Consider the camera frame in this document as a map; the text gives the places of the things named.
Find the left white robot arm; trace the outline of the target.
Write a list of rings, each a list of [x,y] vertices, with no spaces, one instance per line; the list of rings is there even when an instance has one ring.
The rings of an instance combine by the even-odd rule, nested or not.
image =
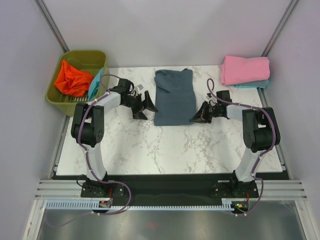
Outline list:
[[[141,85],[119,78],[117,85],[107,89],[102,96],[88,103],[76,104],[71,136],[81,147],[86,163],[87,172],[80,194],[82,198],[105,198],[117,185],[115,181],[108,181],[103,164],[101,142],[105,134],[105,114],[118,106],[125,106],[131,109],[133,119],[147,120],[143,111],[158,112],[147,90],[142,98],[142,89]]]

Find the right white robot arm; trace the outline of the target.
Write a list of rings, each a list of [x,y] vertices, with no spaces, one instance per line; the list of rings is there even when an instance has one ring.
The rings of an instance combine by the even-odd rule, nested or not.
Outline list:
[[[213,192],[222,198],[258,197],[256,172],[262,156],[280,143],[280,131],[271,107],[255,107],[232,102],[230,92],[221,90],[215,96],[208,94],[192,123],[210,124],[213,118],[226,118],[242,123],[245,151],[238,167],[228,181],[213,183]]]

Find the grey-blue t shirt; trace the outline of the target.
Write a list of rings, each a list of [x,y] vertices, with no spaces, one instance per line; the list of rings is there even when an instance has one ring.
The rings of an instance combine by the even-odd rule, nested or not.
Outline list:
[[[155,72],[155,106],[158,112],[154,116],[154,125],[187,126],[196,114],[197,102],[193,87],[193,71],[161,69]]]

